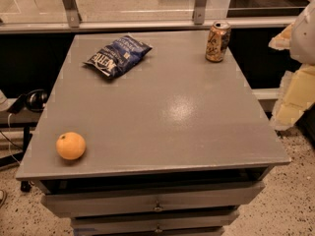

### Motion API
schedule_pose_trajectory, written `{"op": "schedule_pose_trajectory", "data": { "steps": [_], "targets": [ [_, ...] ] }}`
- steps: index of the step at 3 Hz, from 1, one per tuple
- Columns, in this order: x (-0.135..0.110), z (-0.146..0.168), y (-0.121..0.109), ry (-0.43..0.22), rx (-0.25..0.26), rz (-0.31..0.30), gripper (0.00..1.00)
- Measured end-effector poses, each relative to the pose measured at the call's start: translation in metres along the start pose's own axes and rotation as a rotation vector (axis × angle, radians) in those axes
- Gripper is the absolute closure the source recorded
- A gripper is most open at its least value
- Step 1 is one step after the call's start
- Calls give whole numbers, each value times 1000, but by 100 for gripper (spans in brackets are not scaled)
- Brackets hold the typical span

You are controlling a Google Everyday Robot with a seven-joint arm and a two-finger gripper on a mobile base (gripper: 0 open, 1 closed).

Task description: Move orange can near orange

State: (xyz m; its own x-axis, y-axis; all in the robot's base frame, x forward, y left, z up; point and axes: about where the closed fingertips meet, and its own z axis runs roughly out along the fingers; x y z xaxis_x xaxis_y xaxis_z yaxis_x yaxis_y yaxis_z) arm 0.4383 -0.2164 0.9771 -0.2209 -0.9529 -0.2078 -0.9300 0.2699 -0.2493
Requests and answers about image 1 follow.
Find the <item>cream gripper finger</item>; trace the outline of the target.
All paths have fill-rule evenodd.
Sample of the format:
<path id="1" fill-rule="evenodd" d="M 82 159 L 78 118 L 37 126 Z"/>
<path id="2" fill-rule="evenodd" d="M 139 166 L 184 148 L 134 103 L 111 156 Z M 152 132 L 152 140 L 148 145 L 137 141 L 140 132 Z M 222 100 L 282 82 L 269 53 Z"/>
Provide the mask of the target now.
<path id="1" fill-rule="evenodd" d="M 280 84 L 279 98 L 272 111 L 271 126 L 275 130 L 292 127 L 315 103 L 315 66 L 302 64 L 286 71 Z"/>
<path id="2" fill-rule="evenodd" d="M 284 30 L 270 40 L 269 46 L 276 50 L 290 50 L 292 28 L 293 24 L 288 25 Z"/>

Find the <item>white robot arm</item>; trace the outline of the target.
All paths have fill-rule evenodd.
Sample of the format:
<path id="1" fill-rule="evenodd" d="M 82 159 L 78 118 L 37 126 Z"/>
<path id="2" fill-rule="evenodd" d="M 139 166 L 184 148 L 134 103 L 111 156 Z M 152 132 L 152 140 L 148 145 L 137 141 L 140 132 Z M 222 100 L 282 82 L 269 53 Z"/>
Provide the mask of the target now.
<path id="1" fill-rule="evenodd" d="M 272 111 L 271 125 L 277 131 L 292 127 L 315 103 L 315 1 L 312 1 L 269 46 L 288 50 L 290 58 L 301 66 L 282 77 L 279 98 Z"/>

